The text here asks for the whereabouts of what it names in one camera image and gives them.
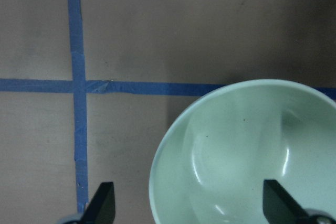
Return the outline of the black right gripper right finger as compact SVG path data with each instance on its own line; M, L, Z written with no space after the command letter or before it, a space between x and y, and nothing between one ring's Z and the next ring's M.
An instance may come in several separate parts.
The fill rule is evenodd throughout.
M308 213L275 179L264 180L263 214L270 224L309 223Z

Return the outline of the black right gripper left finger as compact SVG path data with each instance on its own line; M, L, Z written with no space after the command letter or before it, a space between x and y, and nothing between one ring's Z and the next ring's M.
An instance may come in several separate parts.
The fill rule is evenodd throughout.
M80 223L113 223L115 216L114 184L101 183L83 213Z

